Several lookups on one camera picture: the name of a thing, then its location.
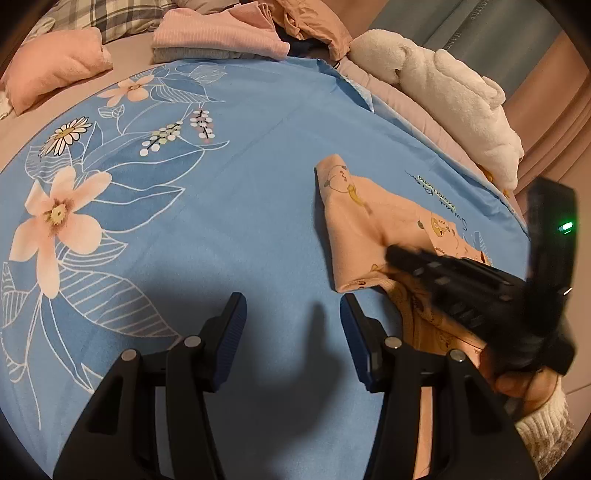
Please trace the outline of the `white knit sleeve forearm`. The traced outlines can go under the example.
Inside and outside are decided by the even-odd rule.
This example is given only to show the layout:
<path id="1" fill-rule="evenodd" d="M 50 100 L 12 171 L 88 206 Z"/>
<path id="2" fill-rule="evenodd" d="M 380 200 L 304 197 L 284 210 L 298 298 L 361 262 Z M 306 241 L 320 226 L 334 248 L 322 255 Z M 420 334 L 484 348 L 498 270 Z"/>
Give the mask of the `white knit sleeve forearm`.
<path id="1" fill-rule="evenodd" d="M 564 457 L 576 437 L 561 381 L 544 405 L 519 420 L 515 426 L 535 463 L 539 478 L 544 479 Z"/>

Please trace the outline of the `person's right hand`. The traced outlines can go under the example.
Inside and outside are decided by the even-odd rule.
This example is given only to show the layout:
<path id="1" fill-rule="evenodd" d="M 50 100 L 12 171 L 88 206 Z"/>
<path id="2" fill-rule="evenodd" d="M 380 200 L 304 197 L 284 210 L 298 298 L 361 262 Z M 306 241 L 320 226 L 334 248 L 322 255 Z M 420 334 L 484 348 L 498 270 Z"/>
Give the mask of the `person's right hand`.
<path id="1" fill-rule="evenodd" d="M 502 373 L 497 356 L 489 347 L 480 353 L 479 370 L 496 393 L 520 401 L 521 417 L 542 407 L 551 398 L 560 380 L 560 376 L 547 367 L 536 372 Z"/>

